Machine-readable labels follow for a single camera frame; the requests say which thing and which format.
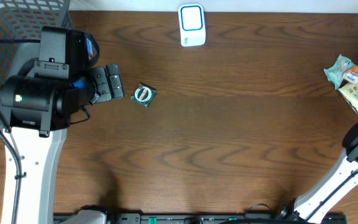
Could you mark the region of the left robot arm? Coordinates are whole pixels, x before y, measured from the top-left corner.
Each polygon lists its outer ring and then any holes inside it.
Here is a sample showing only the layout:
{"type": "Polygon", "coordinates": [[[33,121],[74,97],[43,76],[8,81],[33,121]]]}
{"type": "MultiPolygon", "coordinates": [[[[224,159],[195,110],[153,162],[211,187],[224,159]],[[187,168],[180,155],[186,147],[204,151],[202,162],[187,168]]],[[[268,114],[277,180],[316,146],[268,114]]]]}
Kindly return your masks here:
{"type": "Polygon", "coordinates": [[[117,65],[80,30],[45,26],[39,55],[0,89],[6,143],[3,223],[52,223],[55,181],[71,116],[124,96],[117,65]]]}

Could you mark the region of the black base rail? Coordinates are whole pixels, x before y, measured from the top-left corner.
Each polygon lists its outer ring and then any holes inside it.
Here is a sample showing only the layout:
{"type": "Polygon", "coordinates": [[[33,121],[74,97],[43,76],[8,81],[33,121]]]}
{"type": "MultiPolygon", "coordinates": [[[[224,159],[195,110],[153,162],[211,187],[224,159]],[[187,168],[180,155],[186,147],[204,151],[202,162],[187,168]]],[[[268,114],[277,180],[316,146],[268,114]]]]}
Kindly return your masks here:
{"type": "MultiPolygon", "coordinates": [[[[75,215],[54,215],[53,223],[63,223],[69,218],[73,218],[75,215]]],[[[141,215],[138,213],[118,213],[113,214],[108,219],[107,223],[117,224],[183,224],[190,221],[202,220],[203,223],[222,223],[229,220],[241,220],[245,218],[271,218],[268,213],[247,213],[243,214],[231,214],[231,215],[141,215]]],[[[322,224],[347,224],[345,215],[326,215],[323,218],[322,224]]]]}

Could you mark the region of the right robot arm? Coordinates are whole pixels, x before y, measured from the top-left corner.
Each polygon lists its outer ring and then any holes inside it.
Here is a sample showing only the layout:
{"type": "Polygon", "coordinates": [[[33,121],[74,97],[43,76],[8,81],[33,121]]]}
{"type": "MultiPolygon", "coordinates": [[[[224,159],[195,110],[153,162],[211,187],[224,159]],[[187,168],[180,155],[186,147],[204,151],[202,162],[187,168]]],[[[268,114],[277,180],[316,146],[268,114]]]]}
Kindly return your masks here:
{"type": "Polygon", "coordinates": [[[307,193],[278,212],[276,219],[321,223],[330,209],[358,186],[358,123],[347,132],[342,147],[332,168],[307,193]]]}

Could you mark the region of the teal small packet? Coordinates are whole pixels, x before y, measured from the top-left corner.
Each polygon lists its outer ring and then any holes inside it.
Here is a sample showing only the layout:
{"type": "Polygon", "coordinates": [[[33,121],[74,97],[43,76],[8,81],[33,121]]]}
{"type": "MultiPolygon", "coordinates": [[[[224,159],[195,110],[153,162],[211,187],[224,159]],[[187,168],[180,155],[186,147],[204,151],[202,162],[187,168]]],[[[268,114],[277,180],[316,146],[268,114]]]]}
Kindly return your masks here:
{"type": "Polygon", "coordinates": [[[336,62],[331,68],[324,69],[324,73],[327,79],[334,84],[334,89],[338,90],[343,81],[344,72],[348,71],[354,66],[351,59],[342,56],[341,54],[337,57],[336,62]]]}

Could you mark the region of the orange small box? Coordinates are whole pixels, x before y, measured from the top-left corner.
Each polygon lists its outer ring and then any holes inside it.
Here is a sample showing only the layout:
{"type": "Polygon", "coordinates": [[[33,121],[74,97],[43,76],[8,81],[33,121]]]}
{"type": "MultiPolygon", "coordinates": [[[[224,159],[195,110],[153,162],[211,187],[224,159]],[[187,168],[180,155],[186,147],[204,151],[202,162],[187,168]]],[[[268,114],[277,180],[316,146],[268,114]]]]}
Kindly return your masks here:
{"type": "Polygon", "coordinates": [[[349,83],[358,84],[358,65],[355,65],[344,72],[342,77],[349,83]]]}

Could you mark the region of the white barcode scanner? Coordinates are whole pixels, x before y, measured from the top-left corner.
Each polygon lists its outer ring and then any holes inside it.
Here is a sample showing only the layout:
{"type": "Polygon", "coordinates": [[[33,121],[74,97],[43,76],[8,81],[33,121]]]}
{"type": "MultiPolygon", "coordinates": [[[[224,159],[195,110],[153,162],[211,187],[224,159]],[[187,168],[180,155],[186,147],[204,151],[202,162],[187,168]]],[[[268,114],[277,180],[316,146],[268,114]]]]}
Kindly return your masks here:
{"type": "Polygon", "coordinates": [[[183,47],[196,47],[206,42],[204,9],[200,4],[184,4],[178,9],[180,42],[183,47]]]}

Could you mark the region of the grey plastic mesh basket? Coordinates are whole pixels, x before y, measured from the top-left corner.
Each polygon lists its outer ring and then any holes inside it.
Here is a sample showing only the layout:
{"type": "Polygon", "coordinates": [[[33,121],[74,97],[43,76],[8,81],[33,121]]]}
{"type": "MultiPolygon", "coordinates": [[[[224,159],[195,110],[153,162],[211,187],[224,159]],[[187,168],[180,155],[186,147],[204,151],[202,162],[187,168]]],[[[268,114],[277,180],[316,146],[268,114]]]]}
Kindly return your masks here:
{"type": "Polygon", "coordinates": [[[70,0],[0,0],[0,87],[30,59],[36,66],[46,62],[67,67],[61,34],[46,33],[47,27],[73,27],[70,0]]]}

